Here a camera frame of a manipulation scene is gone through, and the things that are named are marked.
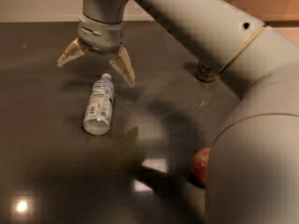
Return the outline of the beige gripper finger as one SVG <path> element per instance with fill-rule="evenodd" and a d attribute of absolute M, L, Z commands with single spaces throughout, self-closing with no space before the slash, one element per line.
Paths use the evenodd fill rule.
<path fill-rule="evenodd" d="M 82 43 L 81 39 L 77 37 L 68 45 L 63 54 L 59 57 L 57 66 L 63 67 L 66 63 L 83 56 L 86 51 L 87 49 Z"/>
<path fill-rule="evenodd" d="M 135 86 L 135 71 L 132 67 L 128 51 L 124 46 L 121 46 L 120 49 L 113 54 L 109 63 L 122 76 L 130 88 Z"/>

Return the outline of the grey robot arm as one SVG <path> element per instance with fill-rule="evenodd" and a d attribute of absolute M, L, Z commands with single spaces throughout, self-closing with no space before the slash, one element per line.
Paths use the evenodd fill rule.
<path fill-rule="evenodd" d="M 78 37 L 57 64 L 110 53 L 128 84 L 128 0 L 83 0 Z M 135 0 L 241 100 L 212 145 L 206 224 L 299 224 L 299 48 L 222 0 Z"/>

